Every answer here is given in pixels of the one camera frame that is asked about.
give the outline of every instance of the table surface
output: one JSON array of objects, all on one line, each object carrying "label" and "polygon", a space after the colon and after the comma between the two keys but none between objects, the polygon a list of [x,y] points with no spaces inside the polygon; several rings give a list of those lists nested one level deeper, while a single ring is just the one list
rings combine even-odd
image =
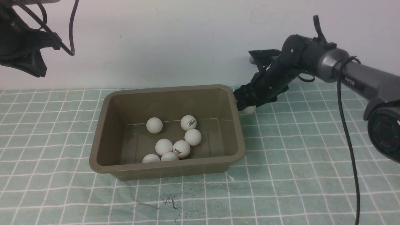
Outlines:
[{"label": "table surface", "polygon": [[[120,182],[88,164],[102,100],[117,89],[0,90],[2,224],[353,224],[350,155],[334,84],[294,84],[241,115],[246,155],[226,173]],[[366,101],[342,92],[360,224],[398,224],[400,166],[372,146]]]}]

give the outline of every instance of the robotic arm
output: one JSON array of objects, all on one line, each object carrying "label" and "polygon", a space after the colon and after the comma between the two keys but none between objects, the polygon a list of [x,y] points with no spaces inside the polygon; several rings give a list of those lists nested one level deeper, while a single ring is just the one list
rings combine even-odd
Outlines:
[{"label": "robotic arm", "polygon": [[326,41],[318,16],[314,16],[314,26],[316,38],[291,35],[281,51],[249,52],[250,61],[259,72],[234,92],[238,110],[277,101],[277,96],[302,73],[328,83],[340,79],[369,101],[364,120],[368,121],[373,145],[383,155],[400,162],[400,77],[353,62],[345,50]]},{"label": "robotic arm", "polygon": [[[72,36],[72,26],[79,0],[75,0],[70,19],[69,50],[61,38],[46,25],[47,15],[42,3],[53,3],[59,0],[0,0],[0,65],[22,70],[35,77],[45,77],[47,67],[40,50],[52,47],[54,50],[64,49],[68,54],[75,55]],[[43,21],[40,20],[26,4],[37,4],[42,11]],[[40,24],[39,29],[30,28],[15,10],[13,5],[24,9]]]}]

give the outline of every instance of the plastic tray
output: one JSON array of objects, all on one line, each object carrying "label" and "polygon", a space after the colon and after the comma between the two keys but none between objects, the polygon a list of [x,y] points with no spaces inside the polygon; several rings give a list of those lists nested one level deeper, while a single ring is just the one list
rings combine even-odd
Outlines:
[{"label": "plastic tray", "polygon": [[[142,163],[156,154],[162,138],[172,143],[184,139],[184,115],[197,119],[202,134],[199,145],[178,161]],[[163,130],[151,134],[146,121],[158,117]],[[231,88],[224,85],[184,86],[122,90],[103,103],[89,164],[97,173],[111,173],[119,180],[150,179],[220,173],[244,156],[245,145]]]}]

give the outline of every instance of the black bracket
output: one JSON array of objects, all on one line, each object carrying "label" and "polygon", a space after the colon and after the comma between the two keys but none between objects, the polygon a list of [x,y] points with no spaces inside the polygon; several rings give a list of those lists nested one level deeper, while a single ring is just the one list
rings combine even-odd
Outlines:
[{"label": "black bracket", "polygon": [[13,8],[0,3],[0,65],[45,77],[40,50],[48,47],[61,48],[45,31],[30,28]]}]

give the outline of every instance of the white grid line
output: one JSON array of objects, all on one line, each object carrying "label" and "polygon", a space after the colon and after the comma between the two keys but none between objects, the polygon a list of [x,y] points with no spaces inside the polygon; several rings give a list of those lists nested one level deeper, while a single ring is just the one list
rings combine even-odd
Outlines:
[{"label": "white grid line", "polygon": [[[272,111],[275,113],[274,106],[272,105],[271,107],[272,107]],[[293,169],[292,169],[292,165],[290,164],[290,159],[289,159],[287,147],[286,147],[286,145],[285,145],[285,142],[283,141],[283,137],[282,137],[282,134],[281,134],[281,132],[280,132],[279,126],[278,126],[278,132],[279,132],[279,136],[280,136],[280,139],[281,139],[281,141],[282,141],[282,144],[283,144],[283,146],[284,146],[284,148],[285,148],[285,154],[286,154],[286,157],[287,157],[287,159],[288,159],[288,164],[289,164],[290,172],[292,173],[292,177],[293,177],[293,179],[294,179],[295,176],[294,176],[294,172],[293,172]],[[302,204],[302,206],[303,206],[303,211],[304,211],[304,213],[306,213],[306,206],[304,205],[303,196],[300,194],[300,189],[299,189],[299,187],[298,187],[296,181],[294,182],[294,184],[295,184],[295,186],[296,186],[296,189],[297,189],[298,194],[300,195],[300,200],[301,200],[301,204]]]},{"label": "white grid line", "polygon": [[[355,124],[355,122],[353,122],[353,121],[346,121],[346,124],[348,124],[348,122],[354,123],[354,125],[355,125],[356,128],[357,128],[357,125]],[[335,124],[335,126],[336,126],[336,129],[337,129],[338,131],[340,131],[338,124]],[[341,138],[342,138],[343,143],[347,144],[347,140],[343,137],[343,135],[341,135]],[[366,187],[367,191],[370,192],[369,189],[368,189],[368,187],[367,187],[367,184],[366,184],[366,182],[365,182],[365,180],[364,180],[364,178],[363,178],[363,176],[360,176],[360,175],[359,175],[360,172],[359,172],[358,169],[357,169],[357,172],[358,172],[358,173],[357,173],[357,177],[362,179],[362,181],[363,181],[364,184],[365,184],[365,187]],[[371,197],[371,200],[372,200],[372,203],[374,204],[375,209],[378,210],[378,207],[376,206],[376,203],[375,203],[375,201],[374,201],[374,198]],[[381,214],[381,213],[378,213],[378,214],[379,214],[380,220],[382,221],[382,224],[385,225],[386,223],[385,223],[385,221],[384,221],[384,219],[383,219],[383,217],[382,217],[382,214]]]},{"label": "white grid line", "polygon": [[[377,194],[387,194],[387,193],[393,193],[393,191],[379,191],[379,192],[365,192],[365,193],[361,193],[361,195],[377,195]],[[337,196],[337,197],[345,197],[346,195],[348,196],[356,196],[356,193],[351,193],[351,194],[345,194],[345,193],[341,193],[341,194],[325,194],[326,196]],[[322,194],[302,194],[302,196],[305,197],[309,197],[309,196],[322,196]],[[234,197],[207,197],[207,198],[189,198],[189,199],[182,199],[183,202],[185,201],[193,201],[193,200],[223,200],[223,199],[248,199],[248,198],[252,198],[253,196],[251,195],[247,195],[247,196],[234,196]],[[266,195],[266,196],[258,196],[255,195],[254,198],[289,198],[289,197],[298,197],[298,195],[282,195],[282,196],[275,196],[275,195]],[[164,203],[165,201],[149,201],[149,202],[141,202],[142,204],[161,204]],[[66,206],[73,206],[73,205],[88,205],[88,206],[111,206],[111,205],[132,205],[138,203],[137,201],[132,201],[132,202],[128,202],[128,203],[67,203],[67,204],[63,204],[63,205],[49,205],[49,206],[43,206],[41,208],[53,208],[53,207],[66,207]],[[33,209],[33,208],[38,208],[37,206],[23,206],[23,207],[0,207],[1,210],[10,210],[10,209]]]},{"label": "white grid line", "polygon": [[251,193],[251,196],[252,196],[254,215],[257,216],[256,203],[254,202],[254,193],[253,193],[253,188],[252,188],[251,182],[250,182],[250,173],[249,173],[249,168],[247,166],[247,157],[246,157],[246,155],[244,156],[244,162],[245,162],[245,167],[246,167],[248,184],[249,184],[249,187],[250,187],[250,193]]},{"label": "white grid line", "polygon": [[[98,99],[97,99],[96,108],[97,108],[97,106],[99,105],[99,102],[100,102],[101,91],[99,92],[98,95],[99,95],[99,96],[98,96]],[[84,96],[85,96],[85,90],[84,90],[83,93],[82,93],[82,100],[83,100]],[[90,122],[89,128],[91,127],[91,125],[92,125],[92,123],[93,123],[93,119],[94,119],[94,114],[93,114],[93,116],[92,116],[92,121]],[[90,134],[90,132],[86,132],[86,138],[85,138],[85,142],[84,142],[84,143],[87,142],[88,137],[89,137],[89,134]],[[82,146],[82,149],[81,149],[79,158],[82,157],[83,149],[84,149],[84,146]],[[74,180],[76,171],[78,170],[79,163],[80,163],[80,159],[78,160],[78,163],[76,164],[74,173],[72,174],[72,178],[71,178],[71,181],[70,181],[70,185],[68,186],[67,194],[66,194],[66,196],[65,196],[64,204],[67,203],[68,194],[69,194],[69,192],[70,192],[70,187],[71,187],[72,182],[73,182],[73,180]],[[114,189],[114,192],[113,192],[113,195],[112,195],[112,200],[114,200],[114,193],[115,193],[115,189]],[[64,213],[65,213],[65,207],[64,207],[64,209],[62,210],[61,219],[60,219],[60,225],[61,225],[62,218],[64,217]]]},{"label": "white grid line", "polygon": [[[258,117],[257,117],[257,114],[258,114],[258,113],[257,113],[257,112],[255,112],[255,113],[256,113],[256,120],[257,120],[257,125],[258,125],[258,131],[260,132],[260,135],[261,135],[260,123],[258,122]],[[265,149],[264,141],[261,140],[261,144],[262,144],[262,148]],[[274,185],[274,181],[273,181],[273,179],[272,179],[271,168],[270,168],[269,163],[268,163],[268,157],[267,157],[266,151],[264,151],[264,155],[265,155],[265,160],[267,161],[267,167],[268,167],[268,172],[269,172],[269,175],[270,175],[270,178],[271,178],[272,189],[274,190],[274,193],[275,193],[275,195],[277,196],[277,194],[276,194],[276,189],[275,189],[275,185]],[[280,222],[283,224],[283,218],[282,218],[282,213],[281,213],[281,211],[280,211],[280,205],[279,205],[278,197],[276,197],[276,203],[277,203],[277,206],[278,206],[278,213],[279,213],[279,217],[280,217]]]},{"label": "white grid line", "polygon": [[[42,114],[43,114],[43,112],[44,112],[44,108],[46,107],[46,105],[47,105],[47,103],[46,103],[45,106],[43,107],[43,110],[42,110],[42,112],[41,112],[41,114],[40,114],[40,117],[42,116]],[[36,123],[35,126],[33,127],[32,133],[30,134],[30,137],[29,137],[28,141],[26,142],[24,149],[22,150],[22,153],[21,153],[21,155],[20,155],[20,157],[19,157],[19,160],[21,159],[21,157],[22,157],[22,155],[23,155],[23,153],[24,153],[26,147],[28,146],[28,143],[29,143],[29,141],[31,140],[31,138],[32,138],[32,136],[33,136],[32,134],[33,134],[33,132],[34,132],[34,130],[35,130],[37,124],[38,124],[38,123]],[[33,177],[33,174],[35,173],[35,171],[36,171],[36,169],[37,169],[37,167],[38,167],[38,165],[39,165],[39,162],[40,162],[40,161],[38,160],[38,162],[37,162],[36,165],[35,165],[35,169],[33,170],[33,173],[30,175],[29,181],[28,181],[28,183],[26,184],[26,188],[25,188],[24,194],[23,194],[23,196],[22,196],[22,198],[21,198],[21,200],[20,200],[20,203],[18,204],[18,207],[20,207],[20,205],[22,204],[22,202],[23,202],[23,200],[24,200],[25,194],[26,194],[26,192],[27,192],[27,190],[28,190],[29,184],[30,184],[30,182],[31,182],[31,180],[32,180],[32,177]],[[14,214],[14,217],[13,217],[13,219],[12,219],[11,224],[14,223],[15,218],[16,218],[16,216],[17,216],[17,213],[18,213],[18,209],[15,211],[15,214]]]},{"label": "white grid line", "polygon": [[[317,124],[317,120],[315,119],[315,117],[314,117],[314,115],[313,115],[312,113],[311,113],[311,116],[312,116],[312,119],[314,120],[315,124]],[[323,136],[322,136],[322,133],[321,133],[321,131],[320,131],[320,128],[319,128],[318,126],[316,126],[316,127],[317,127],[317,130],[318,130],[318,133],[321,135],[321,137],[323,137]],[[326,147],[327,147],[327,144],[325,143],[324,138],[322,138],[322,142],[324,143],[324,146],[325,146],[325,148],[326,148]],[[327,152],[328,152],[329,159],[330,159],[330,161],[331,161],[331,163],[332,163],[333,169],[335,170],[335,173],[336,173],[336,175],[337,175],[338,178],[339,178],[340,176],[339,176],[338,170],[336,169],[336,165],[333,163],[332,156],[330,155],[329,151],[327,151]],[[348,202],[348,204],[349,204],[349,206],[350,206],[352,212],[354,213],[354,217],[355,217],[355,211],[354,211],[354,209],[353,209],[353,206],[352,206],[352,204],[351,204],[351,201],[350,201],[349,197],[347,196],[347,193],[346,193],[346,190],[345,190],[345,188],[344,188],[343,182],[342,182],[342,180],[340,180],[340,179],[339,179],[339,182],[340,182],[340,185],[342,186],[342,189],[344,190],[344,192],[345,192],[345,194],[346,194],[347,202]]]},{"label": "white grid line", "polygon": [[[69,130],[68,130],[68,134],[67,134],[67,137],[65,138],[64,146],[63,146],[63,148],[62,148],[62,150],[61,150],[60,155],[62,155],[62,153],[64,152],[65,146],[66,146],[66,144],[67,144],[67,141],[68,141],[68,138],[69,138],[69,135],[70,135],[69,132],[71,131],[72,125],[73,125],[73,123],[71,123],[71,125],[70,125],[70,128],[69,128]],[[52,174],[51,177],[50,177],[50,182],[49,182],[49,185],[48,185],[47,188],[50,188],[51,182],[52,182],[53,177],[54,177],[54,172],[57,170],[57,167],[58,167],[59,163],[60,163],[60,159],[57,161],[57,165],[55,166],[54,171],[53,171],[53,174]],[[42,206],[41,206],[40,211],[39,211],[38,218],[37,218],[36,223],[35,223],[36,225],[38,224],[38,221],[39,221],[39,218],[40,218],[40,214],[42,213],[43,205],[44,205],[44,203],[46,202],[46,198],[47,198],[47,196],[48,196],[48,193],[49,193],[49,191],[47,190],[47,191],[46,191],[46,195],[44,196],[44,200],[43,200]]]},{"label": "white grid line", "polygon": [[[300,132],[300,128],[299,128],[299,126],[298,126],[298,124],[297,124],[296,118],[294,118],[294,121],[296,122],[296,127],[297,127],[297,129],[299,130],[299,132]],[[304,147],[305,147],[305,150],[306,150],[306,153],[307,153],[307,157],[308,157],[309,161],[311,162],[311,163],[309,163],[309,164],[311,164],[312,170],[313,170],[315,176],[317,176],[317,172],[316,172],[316,170],[315,170],[314,164],[312,163],[312,160],[311,160],[310,154],[309,154],[309,152],[308,152],[308,148],[307,148],[306,142],[304,141],[302,135],[301,135],[301,140],[302,140],[302,142],[303,142],[303,144],[304,144]],[[293,179],[294,179],[294,182],[296,183],[297,191],[298,191],[299,195],[301,196],[302,194],[300,193],[300,190],[299,190],[299,188],[298,188],[297,181],[296,181],[296,178],[294,177],[294,174],[293,174]],[[319,187],[320,187],[322,196],[324,197],[326,209],[327,209],[327,211],[330,213],[329,206],[328,206],[328,200],[326,199],[326,195],[325,195],[324,190],[323,190],[323,188],[322,188],[321,181],[320,181],[319,177],[317,177],[316,180],[317,180],[318,185],[319,185]],[[306,213],[306,208],[305,208],[304,202],[302,202],[302,203],[303,203],[303,207],[304,207],[304,212]],[[331,214],[329,214],[329,217],[330,217],[332,223],[335,223]]]},{"label": "white grid line", "polygon": [[226,180],[226,188],[228,190],[228,203],[229,203],[229,216],[230,216],[230,224],[233,225],[232,219],[232,206],[230,204],[230,191],[229,191],[229,183],[228,183],[228,172],[225,172],[225,180]]}]

